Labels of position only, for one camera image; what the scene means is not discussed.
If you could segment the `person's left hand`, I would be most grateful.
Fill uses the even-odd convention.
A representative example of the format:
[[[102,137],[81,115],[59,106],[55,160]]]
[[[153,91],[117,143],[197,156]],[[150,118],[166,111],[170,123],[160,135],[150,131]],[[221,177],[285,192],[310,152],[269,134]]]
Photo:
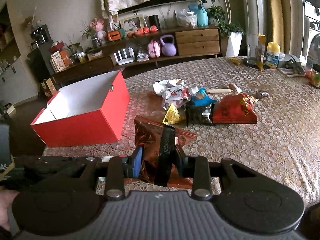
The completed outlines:
[[[10,231],[8,209],[18,194],[14,190],[0,191],[0,225],[7,231]]]

